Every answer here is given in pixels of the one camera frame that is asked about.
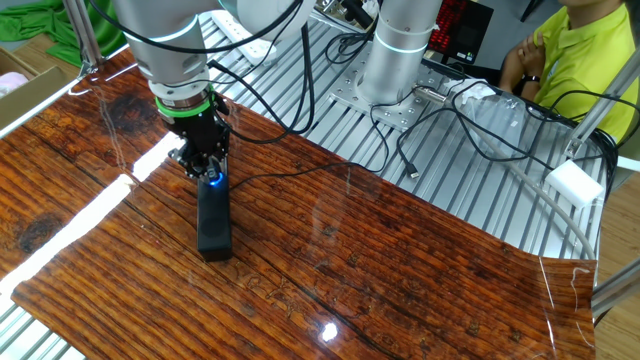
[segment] red display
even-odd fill
[[[440,12],[436,18],[436,23],[440,30],[434,30],[429,40],[429,49],[439,53],[447,52],[449,44],[452,42],[453,30],[460,23],[464,10],[469,4],[468,0],[444,0],[440,7]]]

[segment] power strip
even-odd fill
[[[238,42],[251,36],[242,25],[240,25],[236,19],[225,10],[216,10],[211,12],[211,19],[218,28],[227,35],[232,42]],[[246,45],[238,48],[242,55],[244,55],[251,64],[258,65],[267,56],[269,52],[269,46],[271,42],[265,40],[254,40]],[[271,48],[269,56],[265,60],[265,63],[274,60],[277,57],[277,50],[275,45]]]

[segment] metal mounting plate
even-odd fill
[[[334,100],[346,106],[350,106],[367,116],[369,116],[371,106],[375,104],[371,104],[369,101],[364,99],[356,85],[359,76],[364,71],[365,64],[369,58],[370,49],[371,44],[367,45],[367,47],[360,52],[344,73],[342,73],[342,75],[333,83],[330,89],[331,97]],[[415,83],[418,85],[432,85],[437,87],[435,77],[430,75],[429,69],[425,66],[420,67],[418,78]],[[377,107],[373,111],[373,118],[374,120],[378,120],[393,128],[406,130],[411,125],[415,124],[418,117],[429,103],[429,101],[416,97],[412,94],[398,105]]]

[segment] metal slotted surface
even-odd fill
[[[201,15],[200,22],[207,47],[230,44],[208,15]],[[349,64],[331,65],[323,54],[332,37],[353,29],[337,28],[312,18],[309,30],[316,116],[311,130],[304,136],[349,161],[358,162],[369,169],[379,169],[384,162],[385,150],[371,120],[331,97],[332,85],[336,81],[344,81],[342,73]],[[293,120],[302,91],[300,44],[298,38],[279,43],[277,62],[256,69],[245,77],[286,123]],[[215,58],[239,74],[251,66],[236,50],[216,54]],[[438,87],[444,92],[442,86],[448,81],[446,77],[426,68],[422,71],[427,72],[429,79],[425,85]],[[212,70],[211,75],[215,78],[219,73]],[[230,79],[220,76],[217,80]],[[257,99],[241,85],[216,85],[216,90],[270,117]],[[308,101],[303,109],[301,122],[308,115]],[[427,112],[435,109],[431,104]],[[482,112],[483,108],[481,106],[476,110]],[[512,120],[526,123],[521,147],[531,148],[538,158],[556,165],[569,129],[553,124],[540,128],[539,122],[529,118],[509,119]],[[418,179],[410,179],[404,174],[404,165],[396,150],[396,140],[401,133],[382,124],[379,128],[390,148],[389,162],[379,173],[384,179],[524,251],[555,258],[586,257],[567,224],[506,167],[484,160],[473,149],[451,113],[441,113],[424,122],[405,139],[403,149],[418,168],[421,174]],[[583,147],[578,157],[598,154],[593,146],[588,145]],[[585,161],[580,165],[592,178],[601,184],[606,183],[600,160]],[[566,199],[544,185],[542,179],[546,173],[541,165],[533,161],[521,161],[518,166],[538,181],[551,198],[565,209],[598,254],[602,206],[576,210]],[[23,309],[7,301],[0,304],[0,358],[75,360],[84,359],[84,356]]]
[[[12,301],[0,303],[0,359],[84,359],[58,335]]]

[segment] person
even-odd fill
[[[547,108],[570,90],[604,93],[635,51],[622,0],[559,1],[564,7],[507,54],[494,84]],[[637,80],[622,99],[638,102]],[[571,94],[555,110],[566,118],[579,117],[597,100]],[[633,116],[633,108],[616,104],[599,127],[620,142]]]

